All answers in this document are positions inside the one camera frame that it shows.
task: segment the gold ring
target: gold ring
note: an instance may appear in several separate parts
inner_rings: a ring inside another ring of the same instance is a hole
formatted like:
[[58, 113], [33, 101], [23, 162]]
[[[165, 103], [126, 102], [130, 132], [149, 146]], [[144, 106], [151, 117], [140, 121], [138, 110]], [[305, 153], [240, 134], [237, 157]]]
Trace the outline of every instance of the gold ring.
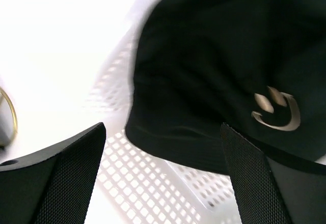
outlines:
[[0, 98], [0, 104], [3, 102], [4, 99], [8, 102], [9, 108], [11, 111], [11, 115], [12, 115], [12, 119], [14, 122], [14, 131], [11, 135], [10, 142], [9, 142], [9, 144], [11, 144], [15, 140], [17, 133], [18, 133], [17, 114], [15, 111], [14, 105], [12, 104], [8, 94], [5, 92], [5, 90], [2, 87], [0, 87], [0, 94], [2, 94], [2, 97]]

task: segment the perforated plastic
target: perforated plastic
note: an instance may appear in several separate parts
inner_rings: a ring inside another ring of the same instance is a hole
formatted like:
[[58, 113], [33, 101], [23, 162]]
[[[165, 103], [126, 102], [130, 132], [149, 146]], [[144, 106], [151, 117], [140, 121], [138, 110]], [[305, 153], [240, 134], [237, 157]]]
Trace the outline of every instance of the perforated plastic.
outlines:
[[[130, 32], [120, 51], [107, 61], [86, 109], [126, 119], [134, 40]], [[229, 177], [155, 158], [133, 146], [123, 126], [110, 132], [114, 119], [105, 124], [108, 138], [98, 185], [125, 223], [241, 224]]]

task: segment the square hole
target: square hole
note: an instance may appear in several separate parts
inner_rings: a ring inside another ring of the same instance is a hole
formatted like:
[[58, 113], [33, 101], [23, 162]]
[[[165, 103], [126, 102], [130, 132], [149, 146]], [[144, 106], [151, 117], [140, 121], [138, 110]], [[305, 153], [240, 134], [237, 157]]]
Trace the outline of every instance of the square hole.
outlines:
[[129, 210], [127, 212], [127, 216], [129, 217], [129, 219], [133, 219], [135, 217], [136, 213], [134, 212], [134, 210]]
[[104, 161], [102, 162], [102, 166], [103, 166], [104, 168], [108, 168], [108, 167], [110, 166], [110, 163], [109, 163], [107, 160], [104, 160]]
[[127, 164], [130, 168], [133, 168], [134, 167], [134, 163], [132, 161], [128, 162]]
[[162, 206], [164, 206], [165, 203], [166, 203], [164, 199], [160, 199], [158, 202], [159, 202], [159, 204], [162, 205]]
[[133, 179], [132, 174], [128, 173], [128, 174], [126, 175], [126, 179], [127, 179], [127, 181], [131, 181], [131, 180]]
[[147, 216], [148, 215], [148, 210], [146, 208], [141, 209], [141, 214], [143, 216]]
[[130, 206], [128, 205], [127, 202], [124, 202], [122, 205], [121, 205], [121, 209], [126, 212], [127, 210], [129, 210]]
[[139, 217], [135, 217], [135, 219], [132, 221], [133, 224], [141, 224], [142, 221], [139, 219]]
[[175, 199], [174, 197], [172, 197], [172, 198], [170, 199], [170, 202], [171, 202], [172, 204], [175, 204], [176, 199]]
[[151, 173], [151, 174], [149, 175], [149, 178], [152, 179], [152, 180], [154, 180], [154, 179], [156, 178], [156, 176], [155, 176], [154, 173]]
[[140, 170], [137, 167], [135, 167], [134, 169], [132, 169], [132, 171], [137, 175]]
[[117, 133], [115, 134], [116, 138], [121, 138], [122, 137], [122, 134], [121, 133]]
[[152, 224], [153, 221], [154, 221], [154, 217], [153, 217], [152, 215], [148, 215], [148, 216], [146, 217], [146, 221], [147, 221], [149, 224]]
[[138, 194], [142, 194], [144, 192], [144, 189], [142, 187], [138, 187], [136, 191]]
[[153, 186], [150, 186], [148, 190], [149, 190], [150, 193], [154, 193], [155, 188]]
[[161, 185], [161, 187], [159, 187], [159, 190], [161, 190], [162, 192], [164, 192], [165, 189], [167, 189], [167, 188], [164, 185]]
[[129, 196], [129, 199], [130, 199], [131, 202], [134, 203], [134, 202], [137, 200], [137, 196], [134, 195], [134, 194], [131, 194], [131, 195]]
[[153, 208], [153, 212], [157, 215], [161, 210], [159, 209], [159, 207], [155, 206]]
[[118, 183], [118, 186], [119, 186], [120, 188], [124, 188], [124, 187], [126, 186], [126, 183], [125, 183], [124, 181], [120, 181], [120, 182]]
[[115, 197], [117, 196], [117, 194], [118, 194], [118, 191], [117, 191], [116, 188], [112, 188], [112, 189], [109, 191], [109, 193], [111, 194], [112, 197], [115, 198]]
[[161, 184], [161, 181], [159, 179], [156, 179], [155, 181], [156, 186], [159, 186]]
[[171, 193], [169, 191], [165, 192], [165, 197], [169, 198], [171, 196]]
[[108, 143], [111, 144], [115, 141], [115, 139], [113, 137], [110, 137], [107, 139]]
[[120, 177], [119, 174], [114, 174], [114, 175], [112, 176], [112, 179], [113, 179], [114, 181], [118, 182], [118, 181], [121, 179], [121, 177]]
[[124, 198], [121, 195], [118, 195], [115, 199], [116, 199], [116, 202], [118, 203], [118, 205], [121, 205], [124, 201]]
[[171, 216], [172, 219], [175, 219], [177, 217], [177, 214], [174, 211], [172, 211], [170, 213], [170, 216]]
[[147, 205], [150, 207], [150, 208], [153, 208], [153, 206], [155, 205], [154, 201], [153, 200], [149, 200], [147, 202]]
[[156, 192], [156, 193], [154, 194], [154, 198], [156, 198], [156, 199], [158, 200], [159, 197], [161, 197], [161, 195], [160, 195], [158, 192]]
[[139, 185], [138, 181], [136, 181], [136, 180], [133, 180], [130, 184], [134, 188], [136, 188]]
[[145, 176], [143, 174], [139, 174], [138, 175], [138, 178], [139, 178], [139, 180], [143, 181], [143, 179], [145, 178]]
[[167, 217], [161, 213], [160, 215], [158, 215], [158, 218], [161, 220], [161, 221], [164, 221]]
[[166, 211], [167, 213], [169, 213], [170, 210], [171, 210], [171, 207], [170, 207], [170, 205], [166, 205], [166, 206], [164, 207], [164, 209], [165, 209], [165, 211]]
[[117, 161], [115, 165], [117, 168], [120, 168], [121, 166], [123, 166], [123, 163], [121, 161]]
[[151, 169], [149, 169], [148, 167], [145, 168], [145, 173], [148, 174], [151, 172]]
[[137, 201], [137, 202], [134, 204], [134, 206], [135, 206], [138, 210], [140, 210], [140, 209], [142, 208], [143, 204], [142, 204], [142, 202]]
[[123, 155], [123, 154], [124, 154], [123, 149], [119, 149], [118, 154], [119, 154], [119, 155]]
[[125, 144], [126, 142], [128, 142], [125, 138], [122, 138], [122, 139], [120, 139], [120, 142], [122, 143], [122, 144]]
[[113, 147], [114, 149], [117, 149], [117, 148], [120, 147], [120, 145], [119, 145], [118, 143], [115, 143], [115, 144], [112, 145], [112, 147]]
[[188, 223], [190, 223], [192, 221], [192, 218], [190, 216], [187, 216], [187, 218], [185, 219]]
[[112, 183], [110, 181], [107, 181], [104, 183], [104, 187], [109, 190], [112, 187]]
[[113, 155], [110, 156], [110, 160], [111, 160], [112, 162], [116, 161], [117, 159], [118, 159], [118, 156], [115, 155], [115, 154], [113, 154]]
[[104, 151], [106, 155], [111, 155], [113, 153], [113, 150], [111, 148], [108, 148]]
[[128, 169], [126, 167], [123, 167], [120, 169], [120, 172], [123, 174], [123, 175], [126, 175], [127, 172], [128, 172]]
[[129, 195], [132, 193], [132, 191], [131, 191], [131, 189], [130, 189], [129, 187], [126, 187], [126, 188], [123, 190], [123, 192], [124, 192], [124, 194], [127, 195], [127, 196], [129, 196]]
[[149, 186], [149, 181], [148, 181], [148, 180], [145, 180], [145, 181], [143, 182], [143, 184], [145, 185], [145, 187], [148, 187], [148, 186]]
[[100, 180], [100, 182], [105, 182], [107, 180], [107, 177], [106, 177], [106, 175], [101, 174], [98, 176], [98, 179]]
[[144, 201], [148, 201], [148, 199], [149, 199], [149, 195], [148, 195], [147, 193], [144, 193], [144, 194], [142, 195], [142, 199], [143, 199]]
[[109, 173], [109, 175], [113, 175], [116, 172], [116, 170], [112, 166], [109, 167], [106, 171], [107, 173]]
[[122, 157], [122, 159], [123, 159], [124, 161], [128, 161], [130, 158], [129, 158], [128, 155], [125, 155], [125, 156]]

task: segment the black plastic piece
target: black plastic piece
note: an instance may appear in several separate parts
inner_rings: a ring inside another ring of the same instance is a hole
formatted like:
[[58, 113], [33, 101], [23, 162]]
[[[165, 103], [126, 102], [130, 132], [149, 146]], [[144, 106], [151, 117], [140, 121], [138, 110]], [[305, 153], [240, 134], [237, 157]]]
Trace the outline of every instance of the black plastic piece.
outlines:
[[326, 223], [326, 165], [223, 124], [221, 136], [242, 224]]
[[0, 165], [0, 224], [84, 224], [104, 144], [103, 123]]

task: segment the cap logo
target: cap logo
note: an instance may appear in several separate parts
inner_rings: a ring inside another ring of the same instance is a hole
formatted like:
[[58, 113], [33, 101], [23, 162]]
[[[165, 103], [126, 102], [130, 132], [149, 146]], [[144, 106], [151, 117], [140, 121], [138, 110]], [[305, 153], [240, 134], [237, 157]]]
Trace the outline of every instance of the cap logo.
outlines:
[[[300, 110], [299, 106], [294, 99], [294, 97], [287, 93], [279, 92], [277, 89], [268, 87], [269, 93], [275, 103], [283, 107], [289, 107], [291, 111], [291, 120], [285, 126], [273, 126], [263, 121], [262, 114], [256, 111], [252, 111], [251, 116], [256, 119], [260, 124], [268, 126], [269, 128], [279, 130], [279, 131], [294, 131], [296, 130], [301, 123]], [[261, 94], [255, 93], [255, 100], [259, 107], [268, 112], [274, 113], [274, 108], [268, 98]]]

